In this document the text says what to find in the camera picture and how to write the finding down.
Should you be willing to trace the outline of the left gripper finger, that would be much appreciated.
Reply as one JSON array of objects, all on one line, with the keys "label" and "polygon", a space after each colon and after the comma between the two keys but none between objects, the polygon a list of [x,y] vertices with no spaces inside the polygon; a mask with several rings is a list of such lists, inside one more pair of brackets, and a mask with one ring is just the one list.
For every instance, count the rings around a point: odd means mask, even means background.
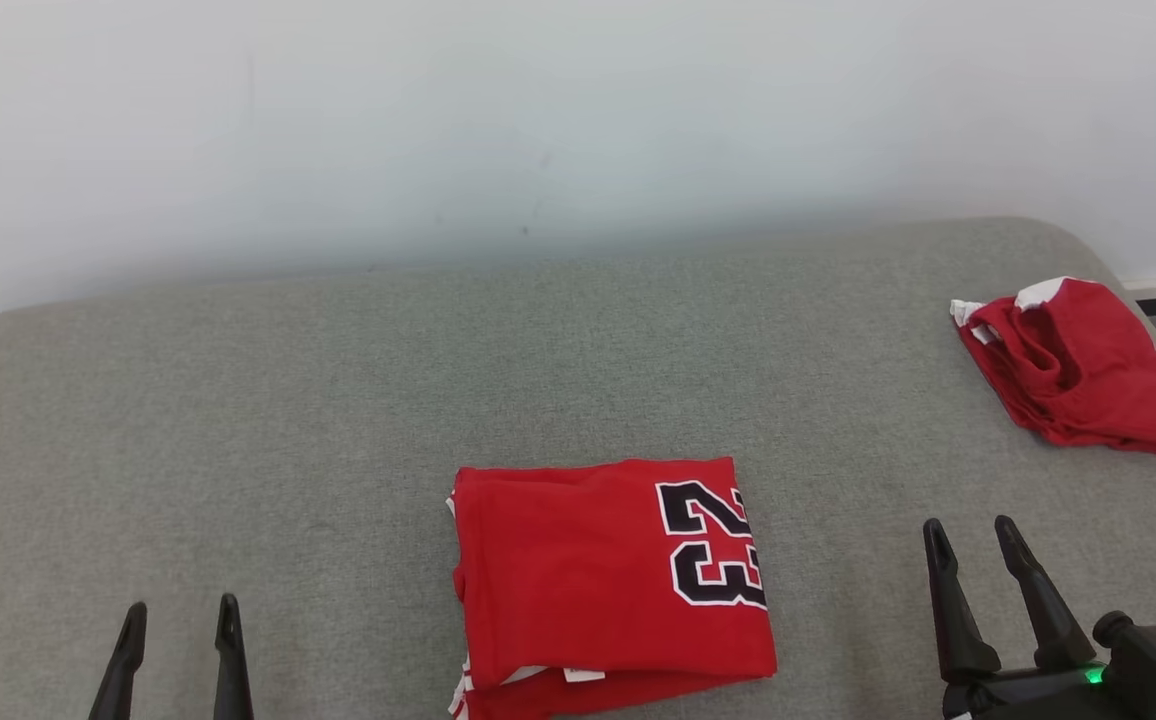
[{"label": "left gripper finger", "polygon": [[147,619],[147,603],[139,601],[127,609],[98,692],[95,693],[89,720],[129,720],[134,680],[144,659]]},{"label": "left gripper finger", "polygon": [[213,720],[253,720],[255,715],[246,666],[243,621],[235,594],[222,594],[214,647],[218,652],[220,665],[214,686]]}]

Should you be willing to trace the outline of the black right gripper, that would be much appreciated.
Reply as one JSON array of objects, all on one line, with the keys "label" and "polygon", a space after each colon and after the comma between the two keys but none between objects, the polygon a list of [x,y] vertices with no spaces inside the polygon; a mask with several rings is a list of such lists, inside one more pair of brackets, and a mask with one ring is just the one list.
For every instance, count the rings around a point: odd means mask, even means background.
[{"label": "black right gripper", "polygon": [[1029,614],[1038,669],[999,673],[1002,665],[981,639],[943,524],[926,520],[924,548],[938,665],[940,678],[949,684],[943,719],[1134,719],[1134,712],[1107,691],[1102,680],[1105,667],[1091,665],[1094,644],[1017,525],[1008,515],[996,515],[994,529]]}]

